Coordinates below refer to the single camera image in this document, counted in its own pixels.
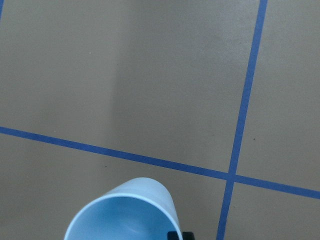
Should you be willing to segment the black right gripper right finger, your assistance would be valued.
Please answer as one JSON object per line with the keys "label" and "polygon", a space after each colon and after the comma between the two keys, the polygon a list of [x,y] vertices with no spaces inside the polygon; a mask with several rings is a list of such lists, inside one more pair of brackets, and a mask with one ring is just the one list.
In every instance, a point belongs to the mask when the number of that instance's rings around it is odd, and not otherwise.
{"label": "black right gripper right finger", "polygon": [[194,233],[190,231],[184,231],[182,233],[183,240],[194,240]]}

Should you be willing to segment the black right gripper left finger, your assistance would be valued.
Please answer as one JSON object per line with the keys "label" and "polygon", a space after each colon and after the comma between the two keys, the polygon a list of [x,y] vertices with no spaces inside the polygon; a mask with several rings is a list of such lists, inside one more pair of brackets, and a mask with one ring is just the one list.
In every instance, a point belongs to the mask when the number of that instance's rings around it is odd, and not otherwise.
{"label": "black right gripper left finger", "polygon": [[167,233],[167,239],[168,240],[179,240],[178,233],[176,231],[169,231]]}

